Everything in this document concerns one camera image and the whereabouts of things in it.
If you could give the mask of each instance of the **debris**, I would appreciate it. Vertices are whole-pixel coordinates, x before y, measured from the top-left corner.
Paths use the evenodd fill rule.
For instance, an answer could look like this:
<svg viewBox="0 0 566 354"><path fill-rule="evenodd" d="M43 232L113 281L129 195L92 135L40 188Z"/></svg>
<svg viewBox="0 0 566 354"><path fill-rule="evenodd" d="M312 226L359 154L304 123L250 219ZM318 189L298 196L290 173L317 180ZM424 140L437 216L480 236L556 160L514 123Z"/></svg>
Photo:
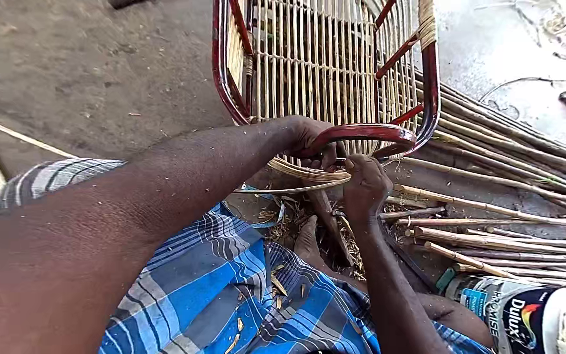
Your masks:
<svg viewBox="0 0 566 354"><path fill-rule="evenodd" d="M279 291L281 292L281 294L287 296L287 291L285 290L285 288L283 287L283 285L281 285L281 283L279 282L279 280L277 279L277 277L275 277L274 275L271 275L270 278L272 279L272 284L274 286L277 287L277 289L279 289Z"/></svg>
<svg viewBox="0 0 566 354"><path fill-rule="evenodd" d="M224 352L224 354L229 354L231 352L231 350L233 350L233 348L237 345L237 342L239 342L240 340L240 334L237 333L235 334L235 339L233 340L233 342L231 343L230 346L228 346L228 349L226 349L226 351Z"/></svg>

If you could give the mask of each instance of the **person's foot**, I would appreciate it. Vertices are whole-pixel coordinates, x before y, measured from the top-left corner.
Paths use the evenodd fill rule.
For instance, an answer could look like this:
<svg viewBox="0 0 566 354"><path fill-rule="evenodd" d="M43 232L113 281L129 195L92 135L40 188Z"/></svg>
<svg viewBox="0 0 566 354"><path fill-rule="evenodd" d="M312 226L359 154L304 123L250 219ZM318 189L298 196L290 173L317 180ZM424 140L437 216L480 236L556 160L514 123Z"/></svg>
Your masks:
<svg viewBox="0 0 566 354"><path fill-rule="evenodd" d="M318 242L316 241L316 222L318 217L311 215L307 222L301 227L301 232L294 243L294 253L303 261L320 271L328 268L325 261L320 257Z"/></svg>

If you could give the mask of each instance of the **dirt ground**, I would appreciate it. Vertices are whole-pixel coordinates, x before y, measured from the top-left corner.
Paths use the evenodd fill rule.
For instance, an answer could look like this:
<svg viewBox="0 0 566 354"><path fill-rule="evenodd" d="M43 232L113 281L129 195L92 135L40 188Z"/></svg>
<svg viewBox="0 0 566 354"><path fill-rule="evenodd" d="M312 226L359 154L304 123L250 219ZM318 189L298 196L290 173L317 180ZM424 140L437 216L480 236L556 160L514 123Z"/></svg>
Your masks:
<svg viewBox="0 0 566 354"><path fill-rule="evenodd" d="M232 121L211 82L208 1L0 1L0 123L78 156L127 159ZM11 175L56 156L0 133Z"/></svg>

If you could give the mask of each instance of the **blue checked lungi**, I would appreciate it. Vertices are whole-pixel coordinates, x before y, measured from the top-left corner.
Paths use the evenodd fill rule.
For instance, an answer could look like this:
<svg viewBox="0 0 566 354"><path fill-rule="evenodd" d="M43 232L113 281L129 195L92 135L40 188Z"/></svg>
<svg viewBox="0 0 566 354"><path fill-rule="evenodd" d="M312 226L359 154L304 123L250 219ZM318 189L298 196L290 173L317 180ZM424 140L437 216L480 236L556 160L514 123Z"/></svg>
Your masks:
<svg viewBox="0 0 566 354"><path fill-rule="evenodd" d="M8 182L0 213L125 164L43 163ZM272 287L271 274L287 295ZM490 350L434 322L454 353ZM367 294L327 277L216 205L162 244L108 319L99 353L379 353Z"/></svg>

